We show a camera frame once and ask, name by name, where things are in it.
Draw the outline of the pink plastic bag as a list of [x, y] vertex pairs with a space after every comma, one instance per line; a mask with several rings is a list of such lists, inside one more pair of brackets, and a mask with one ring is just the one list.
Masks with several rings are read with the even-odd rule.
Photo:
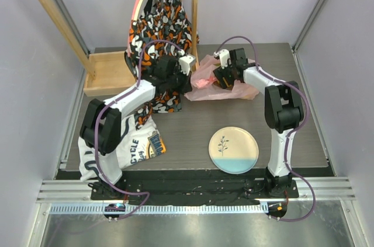
[[212, 55], [206, 55], [200, 65], [191, 76], [192, 91], [187, 92], [184, 96], [190, 101], [203, 100], [225, 100], [225, 99], [246, 99], [253, 100], [259, 91], [251, 86], [238, 80], [234, 81], [233, 87], [223, 89], [213, 70], [218, 68], [220, 61]]

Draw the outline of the wooden clothes rack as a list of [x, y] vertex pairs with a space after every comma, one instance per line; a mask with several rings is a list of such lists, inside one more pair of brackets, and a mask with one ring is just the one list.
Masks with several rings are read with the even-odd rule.
[[39, 0], [86, 70], [87, 96], [134, 84], [124, 61], [134, 0]]

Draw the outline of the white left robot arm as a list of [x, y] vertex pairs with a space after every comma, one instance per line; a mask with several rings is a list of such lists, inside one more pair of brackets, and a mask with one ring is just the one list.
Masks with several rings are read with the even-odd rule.
[[117, 200], [124, 194], [122, 170], [166, 152], [148, 103], [166, 88], [185, 93], [196, 58], [163, 56], [141, 81], [105, 100], [92, 99], [79, 131], [81, 181], [100, 178], [104, 192]]

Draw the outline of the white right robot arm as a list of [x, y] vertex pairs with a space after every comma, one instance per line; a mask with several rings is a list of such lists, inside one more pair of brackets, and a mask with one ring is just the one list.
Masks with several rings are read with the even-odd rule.
[[248, 60], [243, 48], [221, 49], [213, 56], [220, 62], [214, 75], [222, 88], [240, 81], [264, 96], [265, 122], [271, 129], [271, 156], [265, 168], [264, 190], [270, 197], [280, 197], [292, 187], [290, 157], [293, 139], [304, 120], [303, 94], [297, 82], [282, 81], [265, 72], [256, 61]]

